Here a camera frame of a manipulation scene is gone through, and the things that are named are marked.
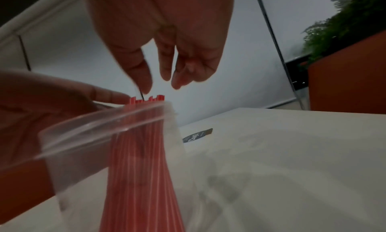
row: table surface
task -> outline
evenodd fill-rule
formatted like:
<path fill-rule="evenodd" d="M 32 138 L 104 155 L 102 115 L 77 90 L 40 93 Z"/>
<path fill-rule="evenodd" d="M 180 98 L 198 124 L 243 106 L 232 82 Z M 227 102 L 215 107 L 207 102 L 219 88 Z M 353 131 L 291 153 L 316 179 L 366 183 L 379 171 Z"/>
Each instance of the table surface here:
<path fill-rule="evenodd" d="M 204 231 L 386 231 L 386 115 L 239 108 L 180 128 Z M 51 198 L 0 232 L 64 232 Z"/>

